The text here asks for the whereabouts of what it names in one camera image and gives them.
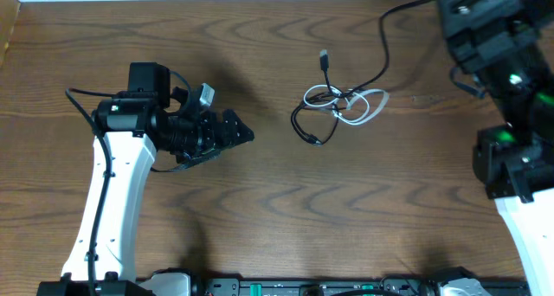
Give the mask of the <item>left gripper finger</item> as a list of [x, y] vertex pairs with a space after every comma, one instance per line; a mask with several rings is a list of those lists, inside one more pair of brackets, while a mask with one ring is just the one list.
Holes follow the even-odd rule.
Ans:
[[201, 152], [196, 155], [190, 155], [187, 152], [180, 155], [176, 155], [177, 167], [175, 168], [175, 171], [187, 170], [196, 165], [218, 158], [220, 154], [221, 152], [218, 150], [211, 150], [211, 151]]
[[231, 148], [253, 141], [254, 132], [228, 109], [222, 112], [222, 139], [224, 147]]

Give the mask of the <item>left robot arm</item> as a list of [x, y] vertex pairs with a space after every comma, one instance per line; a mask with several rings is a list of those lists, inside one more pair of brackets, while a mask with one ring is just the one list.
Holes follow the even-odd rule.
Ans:
[[47, 295], [203, 295], [202, 279], [169, 268], [139, 280], [135, 248], [145, 184], [159, 151], [175, 156], [174, 171], [218, 157], [254, 140], [232, 110], [210, 111], [215, 91], [171, 86], [175, 72], [156, 62], [133, 62], [128, 88], [102, 94], [92, 113], [93, 174], [73, 249]]

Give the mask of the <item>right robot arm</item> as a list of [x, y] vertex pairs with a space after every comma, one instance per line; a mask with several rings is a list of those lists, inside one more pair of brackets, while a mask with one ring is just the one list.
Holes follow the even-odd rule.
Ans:
[[448, 52], [504, 120], [477, 133], [473, 172], [494, 200], [530, 292], [553, 293], [553, 72], [538, 46], [553, 0], [437, 0]]

